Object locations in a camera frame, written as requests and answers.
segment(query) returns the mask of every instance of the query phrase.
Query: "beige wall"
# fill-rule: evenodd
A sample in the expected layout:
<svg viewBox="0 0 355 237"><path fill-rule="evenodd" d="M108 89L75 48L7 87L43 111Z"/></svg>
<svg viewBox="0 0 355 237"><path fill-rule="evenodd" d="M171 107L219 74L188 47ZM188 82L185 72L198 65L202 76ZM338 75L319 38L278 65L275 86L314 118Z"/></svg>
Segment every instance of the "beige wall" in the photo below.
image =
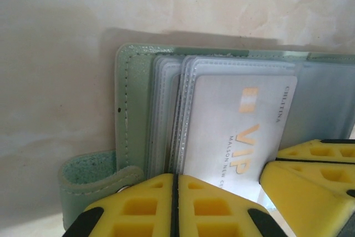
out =
<svg viewBox="0 0 355 237"><path fill-rule="evenodd" d="M0 228L9 234L60 212L62 162L114 148L113 65L123 43L355 53L355 0L0 5Z"/></svg>

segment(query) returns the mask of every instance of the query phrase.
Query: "black rubber pad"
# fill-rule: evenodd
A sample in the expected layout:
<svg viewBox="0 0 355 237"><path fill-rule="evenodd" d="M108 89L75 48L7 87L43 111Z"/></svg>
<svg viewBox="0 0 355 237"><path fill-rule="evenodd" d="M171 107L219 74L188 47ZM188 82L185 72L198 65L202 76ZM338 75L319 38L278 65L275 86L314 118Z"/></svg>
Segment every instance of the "black rubber pad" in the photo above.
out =
<svg viewBox="0 0 355 237"><path fill-rule="evenodd" d="M332 164L355 165L355 162L342 162L342 161L307 160L307 159L293 159L293 158L276 158L275 160L276 161L292 161L292 162L308 162L308 163L332 163Z"/></svg>
<svg viewBox="0 0 355 237"><path fill-rule="evenodd" d="M355 236L355 214L353 213L350 219L345 223L345 226L339 232L337 237Z"/></svg>
<svg viewBox="0 0 355 237"><path fill-rule="evenodd" d="M270 214L255 208L248 209L248 213L263 237L287 237Z"/></svg>
<svg viewBox="0 0 355 237"><path fill-rule="evenodd" d="M173 191L171 200L170 237L179 237L179 175L173 176Z"/></svg>
<svg viewBox="0 0 355 237"><path fill-rule="evenodd" d="M355 190L354 189L347 190L346 193L355 198Z"/></svg>
<svg viewBox="0 0 355 237"><path fill-rule="evenodd" d="M104 209L101 207L92 208L81 213L64 233L63 237L88 237L102 214L104 214Z"/></svg>
<svg viewBox="0 0 355 237"><path fill-rule="evenodd" d="M324 139L321 140L324 144L355 144L354 139Z"/></svg>

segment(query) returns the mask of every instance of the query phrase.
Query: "mint green card holder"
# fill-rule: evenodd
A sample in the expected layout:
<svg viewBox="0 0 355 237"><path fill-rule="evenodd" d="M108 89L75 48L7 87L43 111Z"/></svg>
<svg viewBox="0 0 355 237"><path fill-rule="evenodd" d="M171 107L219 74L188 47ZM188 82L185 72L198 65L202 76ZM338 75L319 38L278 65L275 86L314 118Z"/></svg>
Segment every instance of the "mint green card holder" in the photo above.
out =
<svg viewBox="0 0 355 237"><path fill-rule="evenodd" d="M355 122L354 55L126 44L118 50L115 59L115 151L78 156L62 165L58 179L64 228L67 229L90 203L145 179L151 74L153 61L159 55L213 55L300 63L298 85L281 144L316 138L346 139L350 136ZM312 75L318 82L311 89L321 92L321 95L307 89L310 83L313 84L307 77ZM347 94L340 94L339 88L332 85L339 75L345 77L340 86ZM337 94L338 98L330 103L330 107L322 105L323 99L329 97L327 94ZM300 114L304 103L308 103L305 105L308 111ZM317 105L322 106L328 115L318 112L315 116ZM298 119L305 116L310 117L311 123ZM305 124L317 125L314 120L319 120L319 127L311 132L304 129Z"/></svg>

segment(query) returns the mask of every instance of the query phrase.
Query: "wallet snap strap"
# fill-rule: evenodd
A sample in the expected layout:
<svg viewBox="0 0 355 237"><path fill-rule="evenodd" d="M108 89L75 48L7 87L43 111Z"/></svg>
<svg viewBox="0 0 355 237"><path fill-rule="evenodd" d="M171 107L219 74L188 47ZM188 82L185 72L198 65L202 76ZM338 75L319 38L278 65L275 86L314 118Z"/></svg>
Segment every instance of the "wallet snap strap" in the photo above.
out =
<svg viewBox="0 0 355 237"><path fill-rule="evenodd" d="M136 166L117 170L116 152L112 150L71 158L60 168L58 180L67 229L89 204L143 181L144 174Z"/></svg>

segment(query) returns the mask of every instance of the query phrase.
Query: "card chip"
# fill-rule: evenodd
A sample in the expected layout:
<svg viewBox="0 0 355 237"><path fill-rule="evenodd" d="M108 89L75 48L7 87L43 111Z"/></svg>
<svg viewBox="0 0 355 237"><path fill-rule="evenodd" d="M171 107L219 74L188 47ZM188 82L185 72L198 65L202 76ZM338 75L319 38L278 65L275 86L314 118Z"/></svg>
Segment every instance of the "card chip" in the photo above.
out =
<svg viewBox="0 0 355 237"><path fill-rule="evenodd" d="M244 88L240 99L240 113L254 112L258 91L259 89L257 87Z"/></svg>

